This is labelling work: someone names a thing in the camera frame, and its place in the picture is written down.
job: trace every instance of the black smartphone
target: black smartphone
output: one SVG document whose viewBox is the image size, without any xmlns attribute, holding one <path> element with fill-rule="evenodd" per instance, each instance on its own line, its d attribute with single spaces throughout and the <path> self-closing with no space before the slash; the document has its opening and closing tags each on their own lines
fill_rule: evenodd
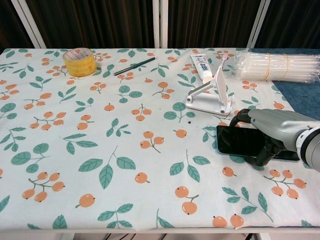
<svg viewBox="0 0 320 240">
<path fill-rule="evenodd" d="M 217 126 L 217 150 L 221 154 L 256 157 L 265 145 L 261 131 L 252 128 Z M 281 151 L 274 159 L 299 161 L 294 151 Z"/>
</svg>

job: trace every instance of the toothpaste tube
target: toothpaste tube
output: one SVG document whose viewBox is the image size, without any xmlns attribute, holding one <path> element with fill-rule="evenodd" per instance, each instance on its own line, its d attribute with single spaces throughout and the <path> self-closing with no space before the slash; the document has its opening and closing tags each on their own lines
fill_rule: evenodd
<svg viewBox="0 0 320 240">
<path fill-rule="evenodd" d="M 198 74 L 202 80 L 202 82 L 205 84 L 207 82 L 210 82 L 213 80 L 212 72 L 207 60 L 206 54 L 192 54 L 190 55 L 192 58 L 192 61 L 196 67 L 196 70 L 198 71 Z"/>
</svg>

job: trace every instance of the toothpaste tube cap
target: toothpaste tube cap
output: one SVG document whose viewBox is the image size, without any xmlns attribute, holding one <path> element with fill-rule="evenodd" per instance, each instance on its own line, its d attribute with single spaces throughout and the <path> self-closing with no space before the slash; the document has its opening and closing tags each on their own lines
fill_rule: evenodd
<svg viewBox="0 0 320 240">
<path fill-rule="evenodd" d="M 212 76 L 206 76 L 203 78 L 202 82 L 206 84 L 207 82 L 212 81 L 214 78 Z"/>
</svg>

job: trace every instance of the blue cloth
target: blue cloth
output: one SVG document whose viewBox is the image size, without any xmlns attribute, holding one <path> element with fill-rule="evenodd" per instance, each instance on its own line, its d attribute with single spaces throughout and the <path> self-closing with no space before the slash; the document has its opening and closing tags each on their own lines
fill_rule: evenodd
<svg viewBox="0 0 320 240">
<path fill-rule="evenodd" d="M 269 54 L 320 54 L 320 49 L 252 48 L 249 52 Z M 320 121 L 320 82 L 300 83 L 274 81 L 292 108 L 300 114 Z"/>
</svg>

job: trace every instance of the plastic wrap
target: plastic wrap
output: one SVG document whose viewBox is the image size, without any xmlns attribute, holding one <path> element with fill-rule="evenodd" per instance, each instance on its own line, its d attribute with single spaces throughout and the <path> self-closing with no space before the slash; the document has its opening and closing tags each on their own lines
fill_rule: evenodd
<svg viewBox="0 0 320 240">
<path fill-rule="evenodd" d="M 241 51 L 236 55 L 235 69 L 241 81 L 311 83 L 319 80 L 320 55 Z"/>
</svg>

